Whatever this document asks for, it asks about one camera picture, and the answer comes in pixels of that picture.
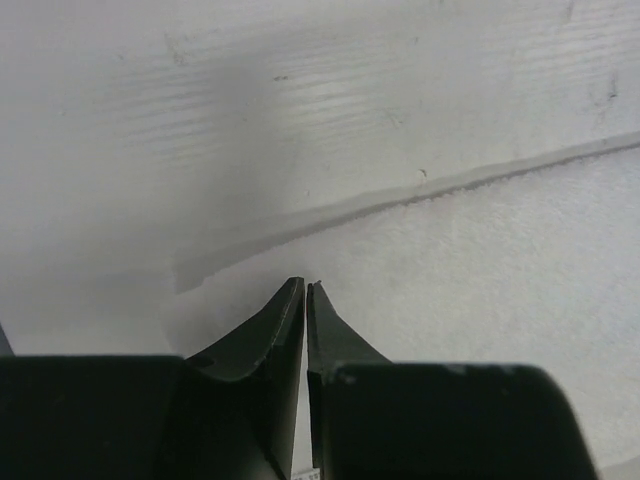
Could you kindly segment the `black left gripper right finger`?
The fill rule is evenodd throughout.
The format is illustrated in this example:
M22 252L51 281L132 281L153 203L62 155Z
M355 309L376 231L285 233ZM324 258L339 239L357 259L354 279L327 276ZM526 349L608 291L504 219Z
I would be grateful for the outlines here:
M325 479L593 479L557 383L532 365L394 363L307 291L314 466Z

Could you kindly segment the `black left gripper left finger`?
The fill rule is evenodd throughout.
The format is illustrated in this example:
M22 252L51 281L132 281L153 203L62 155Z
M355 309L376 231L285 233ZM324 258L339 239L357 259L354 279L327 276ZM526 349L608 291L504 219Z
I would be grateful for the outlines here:
M305 284L192 355L5 356L5 479L286 479Z

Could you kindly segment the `white towel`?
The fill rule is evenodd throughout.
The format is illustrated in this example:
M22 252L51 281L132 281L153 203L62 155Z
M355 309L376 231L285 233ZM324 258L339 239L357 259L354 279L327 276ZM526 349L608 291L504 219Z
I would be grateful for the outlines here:
M250 257L164 309L171 347L206 347L290 276L320 282L390 359L542 367L602 477L638 477L637 150L400 205Z

